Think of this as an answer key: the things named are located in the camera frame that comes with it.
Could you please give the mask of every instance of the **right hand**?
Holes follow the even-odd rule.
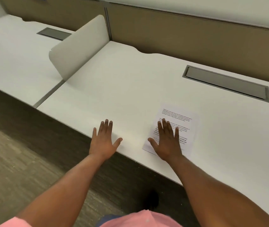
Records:
[[[148,141],[152,145],[157,155],[164,161],[171,163],[173,160],[177,160],[182,157],[182,151],[179,143],[179,128],[175,128],[175,135],[173,136],[173,130],[169,121],[162,119],[163,127],[160,121],[158,121],[159,130],[159,145],[153,138],[148,138]]]

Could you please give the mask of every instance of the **white desk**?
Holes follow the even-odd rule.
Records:
[[[182,77],[186,65],[269,86],[269,82],[110,41],[38,110],[90,136],[114,122],[118,152],[180,183],[158,156],[142,150],[162,103],[200,115],[190,159],[269,213],[269,103]]]
[[[46,27],[72,33],[12,15],[0,18],[0,90],[31,106],[62,81],[48,57],[60,41],[37,34]]]

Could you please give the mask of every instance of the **paper sheet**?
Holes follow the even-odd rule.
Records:
[[[179,128],[179,142],[182,154],[188,157],[191,153],[191,148],[199,123],[198,115],[186,111],[182,108],[163,104],[156,115],[152,129],[150,130],[149,136],[147,137],[153,138],[157,142],[157,144],[159,144],[158,121],[162,122],[163,118],[165,118],[166,121],[170,122],[173,132],[175,132],[176,127]],[[156,154],[154,149],[148,142],[147,138],[146,142],[143,145],[143,150]]]

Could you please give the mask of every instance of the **floor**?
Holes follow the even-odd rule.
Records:
[[[88,154],[91,139],[0,92],[0,224],[12,218]],[[182,186],[115,153],[96,174],[75,226],[140,210],[159,193],[157,212],[200,226]]]

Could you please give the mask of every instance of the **cubicle partition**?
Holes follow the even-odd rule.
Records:
[[[269,29],[98,0],[0,0],[7,12],[77,30],[107,17],[113,41],[269,81]]]

